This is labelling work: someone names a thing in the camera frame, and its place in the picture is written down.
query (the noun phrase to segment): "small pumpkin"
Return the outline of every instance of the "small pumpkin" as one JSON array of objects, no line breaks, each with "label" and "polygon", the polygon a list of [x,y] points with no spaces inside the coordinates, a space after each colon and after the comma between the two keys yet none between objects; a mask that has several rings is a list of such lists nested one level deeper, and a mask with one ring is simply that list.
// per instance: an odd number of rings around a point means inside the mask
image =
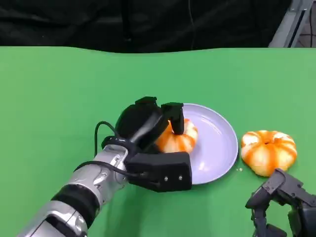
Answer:
[{"label": "small pumpkin", "polygon": [[271,176],[276,168],[286,171],[296,160],[296,145],[278,131],[247,132],[241,140],[241,158],[258,175]]}]

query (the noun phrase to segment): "black curtain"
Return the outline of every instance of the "black curtain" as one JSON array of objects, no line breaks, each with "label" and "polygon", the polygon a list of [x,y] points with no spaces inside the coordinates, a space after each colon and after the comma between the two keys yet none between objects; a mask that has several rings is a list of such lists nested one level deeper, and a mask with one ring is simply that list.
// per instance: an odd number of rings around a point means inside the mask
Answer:
[{"label": "black curtain", "polygon": [[109,52],[267,47],[291,0],[0,0],[0,45]]}]

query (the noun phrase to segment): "black cable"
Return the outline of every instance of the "black cable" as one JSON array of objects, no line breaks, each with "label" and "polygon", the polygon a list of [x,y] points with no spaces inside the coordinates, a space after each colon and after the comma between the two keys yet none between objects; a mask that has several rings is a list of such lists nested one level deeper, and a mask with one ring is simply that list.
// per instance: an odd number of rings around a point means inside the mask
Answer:
[{"label": "black cable", "polygon": [[310,41],[310,48],[313,47],[313,25],[312,25],[312,8],[313,8],[313,5],[311,7],[311,10],[310,10],[310,28],[311,28],[311,41]]},{"label": "black cable", "polygon": [[106,122],[106,121],[98,122],[98,124],[95,126],[95,130],[94,130],[94,156],[96,156],[98,154],[98,130],[99,130],[100,125],[102,125],[102,124],[108,126],[113,131],[114,135],[116,137],[119,137],[118,132],[115,130],[115,128],[109,122]]},{"label": "black cable", "polygon": [[82,167],[84,167],[84,166],[86,166],[86,165],[90,165],[90,164],[96,164],[96,165],[98,165],[98,166],[102,166],[102,167],[108,168],[109,170],[112,170],[112,171],[114,171],[114,172],[116,172],[116,173],[119,173],[119,174],[124,175],[124,176],[129,177],[129,178],[142,178],[142,177],[145,178],[144,176],[142,176],[142,175],[140,175],[140,174],[129,173],[129,172],[124,171],[124,170],[121,170],[121,169],[119,169],[119,168],[117,168],[117,167],[115,167],[115,166],[113,166],[113,165],[111,165],[111,164],[109,164],[109,163],[105,163],[105,162],[103,162],[103,161],[98,161],[98,160],[86,161],[86,162],[80,164],[80,165],[74,170],[74,172],[75,172],[76,170],[78,170],[78,169],[80,169],[80,168],[82,168]]},{"label": "black cable", "polygon": [[311,36],[311,34],[300,34],[300,36]]},{"label": "black cable", "polygon": [[[99,130],[99,127],[104,124],[106,126],[108,126],[114,133],[114,135],[117,137],[117,138],[120,138],[120,135],[119,133],[116,131],[116,129],[109,123],[109,122],[106,122],[106,121],[101,121],[101,122],[98,122],[97,125],[95,126],[95,129],[94,129],[94,156],[96,156],[98,154],[98,130]],[[105,168],[108,168],[109,170],[112,170],[116,173],[119,173],[121,175],[124,175],[126,177],[130,177],[130,178],[146,178],[146,176],[144,175],[141,175],[141,174],[133,174],[133,173],[129,173],[127,171],[124,171],[124,170],[121,170],[109,163],[106,163],[106,162],[103,162],[103,161],[98,161],[98,160],[91,160],[91,161],[86,161],[82,164],[80,164],[75,170],[74,172],[77,170],[77,169],[80,169],[81,167],[85,166],[85,165],[89,165],[89,164],[96,164],[98,166],[102,166],[102,167],[105,167]]]}]

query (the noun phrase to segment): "green surface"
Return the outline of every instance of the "green surface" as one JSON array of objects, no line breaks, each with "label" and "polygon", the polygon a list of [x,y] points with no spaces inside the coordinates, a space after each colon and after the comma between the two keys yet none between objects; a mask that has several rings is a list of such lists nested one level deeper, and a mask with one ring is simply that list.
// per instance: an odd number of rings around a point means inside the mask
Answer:
[{"label": "green surface", "polygon": [[[73,169],[92,159],[98,121],[114,124],[144,95],[210,107],[239,140],[249,130],[290,134],[298,159],[289,173],[316,194],[315,62],[311,49],[132,55],[0,48],[1,235],[16,235]],[[264,180],[238,158],[226,176],[189,192],[157,194],[128,185],[103,209],[89,236],[250,237],[244,205]],[[288,233],[289,209],[272,204],[268,211],[269,222]]]}]

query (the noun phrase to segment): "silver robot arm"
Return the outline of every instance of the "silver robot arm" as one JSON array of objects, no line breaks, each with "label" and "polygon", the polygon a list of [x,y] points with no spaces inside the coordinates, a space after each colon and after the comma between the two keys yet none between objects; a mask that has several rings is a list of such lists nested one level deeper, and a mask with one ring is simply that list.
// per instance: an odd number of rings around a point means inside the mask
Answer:
[{"label": "silver robot arm", "polygon": [[[94,160],[125,171],[123,162],[127,155],[127,148],[107,145]],[[62,188],[61,195],[47,203],[18,237],[87,237],[87,230],[97,214],[125,182],[124,175],[96,164],[79,168]],[[78,196],[83,193],[83,200],[71,199],[76,190]]]},{"label": "silver robot arm", "polygon": [[[189,154],[160,154],[152,147],[168,120],[176,134],[183,133],[182,106],[167,103],[160,108],[155,97],[144,97],[123,111],[116,128],[99,122],[94,133],[95,158],[77,167],[69,182],[18,237],[87,237],[102,207],[126,182],[155,192],[191,189]],[[102,124],[115,135],[106,137],[103,150],[97,153],[97,132]]]}]

